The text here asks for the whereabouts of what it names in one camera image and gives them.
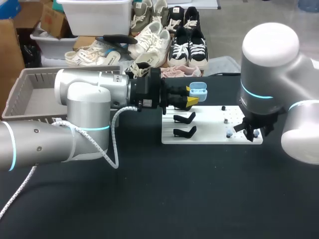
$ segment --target robotic arm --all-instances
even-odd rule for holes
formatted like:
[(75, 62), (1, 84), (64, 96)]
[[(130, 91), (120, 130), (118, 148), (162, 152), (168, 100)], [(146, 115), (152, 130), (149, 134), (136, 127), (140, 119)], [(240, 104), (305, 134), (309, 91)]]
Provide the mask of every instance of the robotic arm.
[[(186, 109), (198, 102), (198, 98), (187, 96), (186, 86), (169, 87), (160, 78), (160, 69), (151, 69), (146, 77), (137, 79), (129, 79), (127, 75), (64, 69), (56, 75), (54, 93), (60, 104), (67, 105), (71, 127), (37, 121), (0, 122), (0, 170), (97, 159), (101, 153), (106, 155), (112, 128), (111, 109), (120, 109), (118, 115), (123, 109), (141, 111), (142, 108), (160, 106), (165, 114), (168, 105)], [(85, 131), (88, 137), (76, 129)]]
[(306, 163), (319, 164), (319, 70), (299, 51), (296, 33), (283, 24), (265, 23), (250, 30), (242, 46), (239, 105), (245, 115), (235, 130), (273, 130), (287, 113), (281, 138), (284, 151)]

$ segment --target black and white sneaker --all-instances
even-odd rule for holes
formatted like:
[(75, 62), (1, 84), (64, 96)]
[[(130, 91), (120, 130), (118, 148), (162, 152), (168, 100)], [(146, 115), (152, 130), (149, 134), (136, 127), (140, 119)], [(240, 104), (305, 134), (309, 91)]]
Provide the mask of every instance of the black and white sneaker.
[(204, 70), (208, 64), (208, 52), (205, 37), (198, 28), (191, 32), (188, 51), (188, 66), (198, 66), (200, 70)]
[(179, 27), (171, 41), (167, 63), (169, 66), (187, 66), (187, 61), (188, 32), (184, 27)]
[(200, 29), (199, 12), (194, 6), (189, 7), (186, 11), (184, 27), (190, 31), (195, 28)]
[(150, 68), (151, 66), (147, 62), (133, 62), (133, 64), (125, 70), (125, 74), (128, 75), (130, 79), (135, 79), (136, 77), (144, 77), (148, 74)]
[(184, 25), (184, 9), (180, 6), (171, 7), (168, 9), (168, 19), (166, 30), (170, 36), (174, 37), (176, 30)]

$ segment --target black table surface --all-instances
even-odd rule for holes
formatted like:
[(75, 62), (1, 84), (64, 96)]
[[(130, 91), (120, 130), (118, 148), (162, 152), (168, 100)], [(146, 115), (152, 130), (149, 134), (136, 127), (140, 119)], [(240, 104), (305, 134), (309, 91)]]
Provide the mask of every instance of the black table surface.
[[(202, 105), (236, 104), (239, 77), (203, 79)], [(105, 159), (39, 166), (0, 239), (317, 239), (319, 167), (284, 153), (284, 122), (262, 145), (163, 145), (160, 109), (125, 112), (119, 169)], [(0, 173), (1, 208), (29, 170)]]

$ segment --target floor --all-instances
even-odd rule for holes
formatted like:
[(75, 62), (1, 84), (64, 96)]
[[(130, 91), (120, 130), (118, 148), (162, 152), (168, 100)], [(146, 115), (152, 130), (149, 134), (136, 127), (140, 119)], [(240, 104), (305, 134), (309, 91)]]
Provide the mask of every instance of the floor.
[(258, 24), (279, 22), (297, 33), (304, 54), (319, 60), (319, 13), (301, 11), (297, 3), (298, 0), (220, 0), (220, 10), (199, 10), (209, 58), (231, 56), (240, 64), (246, 33)]

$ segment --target pink sneaker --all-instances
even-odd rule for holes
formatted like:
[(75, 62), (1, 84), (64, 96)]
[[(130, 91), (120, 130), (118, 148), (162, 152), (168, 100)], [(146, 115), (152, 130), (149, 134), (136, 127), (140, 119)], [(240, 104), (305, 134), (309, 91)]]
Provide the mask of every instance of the pink sneaker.
[(201, 71), (198, 66), (194, 68), (187, 66), (173, 66), (168, 68), (161, 68), (161, 77), (172, 78), (172, 77), (199, 77)]

